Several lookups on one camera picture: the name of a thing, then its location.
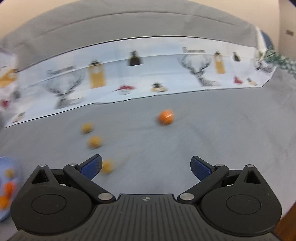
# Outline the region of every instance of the triangular cutout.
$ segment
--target triangular cutout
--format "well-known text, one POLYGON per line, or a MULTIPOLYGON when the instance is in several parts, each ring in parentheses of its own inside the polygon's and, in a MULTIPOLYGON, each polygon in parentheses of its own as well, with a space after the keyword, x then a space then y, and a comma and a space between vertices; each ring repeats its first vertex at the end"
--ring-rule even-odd
POLYGON ((46 176, 46 173, 44 170, 40 170, 35 176, 34 180, 32 181, 32 184, 45 183, 45 182, 48 182, 48 177, 46 176))
POLYGON ((254 171, 248 171, 248 175, 245 178, 245 183, 261 184, 254 171))

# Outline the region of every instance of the crosshair symbol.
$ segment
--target crosshair symbol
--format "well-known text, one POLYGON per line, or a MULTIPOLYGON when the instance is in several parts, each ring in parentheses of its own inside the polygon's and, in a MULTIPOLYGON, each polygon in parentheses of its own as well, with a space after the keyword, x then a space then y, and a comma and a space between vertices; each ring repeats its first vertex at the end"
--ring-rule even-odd
POLYGON ((149 201, 150 199, 152 199, 152 198, 147 197, 147 196, 145 196, 145 197, 142 198, 142 200, 145 201, 145 202, 146 202, 146 201, 149 201))

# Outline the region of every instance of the beige wall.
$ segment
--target beige wall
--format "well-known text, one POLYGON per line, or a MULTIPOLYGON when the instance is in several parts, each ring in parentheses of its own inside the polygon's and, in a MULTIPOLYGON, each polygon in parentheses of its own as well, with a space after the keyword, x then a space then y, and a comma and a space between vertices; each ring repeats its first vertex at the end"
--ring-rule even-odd
POLYGON ((279 0, 280 6, 280 38, 279 53, 296 59, 296 7, 289 0, 279 0), (294 31, 294 36, 286 34, 286 30, 294 31))
MULTIPOLYGON (((0 37, 29 19, 76 0, 5 0, 0 4, 0 37)), ((193 0, 253 23, 264 30, 275 47, 279 44, 279 0, 193 0)))

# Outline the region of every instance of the ribbed black surface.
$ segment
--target ribbed black surface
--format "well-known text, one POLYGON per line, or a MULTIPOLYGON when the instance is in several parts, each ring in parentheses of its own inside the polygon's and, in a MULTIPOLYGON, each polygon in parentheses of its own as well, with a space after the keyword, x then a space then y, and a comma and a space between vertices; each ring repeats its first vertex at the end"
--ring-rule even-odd
POLYGON ((232 241, 278 240, 273 234, 234 237, 208 225, 193 205, 180 204, 172 195, 122 194, 114 203, 99 205, 77 229, 56 236, 35 236, 19 231, 11 241, 232 241))

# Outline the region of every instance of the wooden floor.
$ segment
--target wooden floor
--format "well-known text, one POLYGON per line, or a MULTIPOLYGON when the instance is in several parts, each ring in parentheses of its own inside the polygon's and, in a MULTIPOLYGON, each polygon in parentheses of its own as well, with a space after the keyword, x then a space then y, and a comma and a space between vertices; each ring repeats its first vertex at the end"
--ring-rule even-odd
POLYGON ((280 220, 274 233, 283 241, 296 241, 296 203, 280 220))

